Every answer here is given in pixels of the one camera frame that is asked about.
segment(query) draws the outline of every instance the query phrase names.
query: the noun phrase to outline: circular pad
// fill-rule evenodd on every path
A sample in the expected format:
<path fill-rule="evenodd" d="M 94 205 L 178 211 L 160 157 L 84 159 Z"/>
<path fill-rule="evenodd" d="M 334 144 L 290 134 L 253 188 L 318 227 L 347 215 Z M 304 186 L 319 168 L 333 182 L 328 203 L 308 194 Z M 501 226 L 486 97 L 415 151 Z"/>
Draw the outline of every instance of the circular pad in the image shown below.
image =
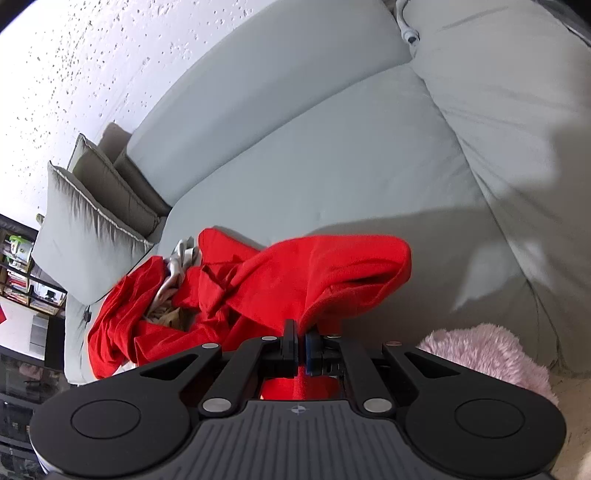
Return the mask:
<path fill-rule="evenodd" d="M 186 440 L 189 412 L 169 382 L 117 377 L 73 388 L 37 409 L 31 443 L 51 470 L 77 478 L 137 475 Z"/>
<path fill-rule="evenodd" d="M 423 458 L 465 478 L 529 478 L 554 462 L 566 435 L 548 400 L 484 375 L 426 382 L 405 428 Z"/>
<path fill-rule="evenodd" d="M 481 398 L 464 403 L 456 410 L 456 422 L 468 433 L 487 439 L 516 434 L 524 423 L 521 411 L 501 400 Z"/>
<path fill-rule="evenodd" d="M 91 439 L 114 439 L 137 427 L 141 415 L 131 403 L 99 400 L 79 408 L 72 417 L 78 433 Z"/>

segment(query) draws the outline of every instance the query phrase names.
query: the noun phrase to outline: red fabric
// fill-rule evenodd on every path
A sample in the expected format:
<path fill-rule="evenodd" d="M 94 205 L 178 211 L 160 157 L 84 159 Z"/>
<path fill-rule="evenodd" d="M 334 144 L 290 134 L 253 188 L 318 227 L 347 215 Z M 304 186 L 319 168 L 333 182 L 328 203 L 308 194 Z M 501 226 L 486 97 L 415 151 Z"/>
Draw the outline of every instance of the red fabric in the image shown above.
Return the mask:
<path fill-rule="evenodd" d="M 202 264 L 187 270 L 175 307 L 198 309 L 191 331 L 141 320 L 164 281 L 164 260 L 152 257 L 123 278 L 105 300 L 88 336 L 97 378 L 123 360 L 144 365 L 206 342 L 234 350 L 244 340 L 282 335 L 285 319 L 299 335 L 317 325 L 337 333 L 340 321 L 381 302 L 410 277 L 408 245 L 392 236 L 311 236 L 259 252 L 215 229 L 199 235 Z M 325 378 L 265 383 L 266 399 L 326 398 Z"/>

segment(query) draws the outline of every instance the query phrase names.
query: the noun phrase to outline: metal screw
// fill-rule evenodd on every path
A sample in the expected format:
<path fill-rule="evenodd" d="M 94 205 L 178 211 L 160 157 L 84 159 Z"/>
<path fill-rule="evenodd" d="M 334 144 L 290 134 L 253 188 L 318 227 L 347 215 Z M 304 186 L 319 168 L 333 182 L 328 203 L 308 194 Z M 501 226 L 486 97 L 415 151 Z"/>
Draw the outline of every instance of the metal screw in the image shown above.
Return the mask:
<path fill-rule="evenodd" d="M 203 409 L 209 413 L 221 413 L 230 410 L 232 403 L 225 398 L 210 398 L 203 402 Z"/>
<path fill-rule="evenodd" d="M 392 408 L 392 403 L 385 398 L 370 398 L 363 402 L 363 407 L 370 413 L 384 413 Z"/>

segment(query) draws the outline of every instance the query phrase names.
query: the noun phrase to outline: bookshelf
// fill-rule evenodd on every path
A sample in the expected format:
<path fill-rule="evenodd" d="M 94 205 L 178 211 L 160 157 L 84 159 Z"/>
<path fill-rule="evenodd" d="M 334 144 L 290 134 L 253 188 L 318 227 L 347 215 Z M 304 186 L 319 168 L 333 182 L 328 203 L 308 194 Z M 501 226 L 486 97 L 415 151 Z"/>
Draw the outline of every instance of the bookshelf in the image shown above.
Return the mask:
<path fill-rule="evenodd" d="M 67 292 L 35 265 L 34 240 L 0 228 L 0 296 L 35 312 L 63 317 Z"/>

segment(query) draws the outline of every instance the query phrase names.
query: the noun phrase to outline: gray pillow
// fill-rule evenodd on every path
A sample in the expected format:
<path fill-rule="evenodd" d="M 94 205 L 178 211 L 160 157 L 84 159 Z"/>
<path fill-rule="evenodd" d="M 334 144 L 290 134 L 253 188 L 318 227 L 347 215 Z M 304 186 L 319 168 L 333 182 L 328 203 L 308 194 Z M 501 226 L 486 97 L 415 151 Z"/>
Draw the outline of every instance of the gray pillow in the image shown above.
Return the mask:
<path fill-rule="evenodd" d="M 35 262 L 85 305 L 101 299 L 152 243 L 103 208 L 72 173 L 48 163 L 47 214 Z"/>
<path fill-rule="evenodd" d="M 141 235 L 148 236 L 158 225 L 158 215 L 137 196 L 100 148 L 82 134 L 76 141 L 68 171 L 97 202 Z"/>
<path fill-rule="evenodd" d="M 148 205 L 157 215 L 166 217 L 170 213 L 171 207 L 166 203 L 158 192 L 154 190 L 148 180 L 144 178 L 138 167 L 127 156 L 125 149 L 119 154 L 113 166 L 121 178 L 125 180 L 138 197 Z"/>

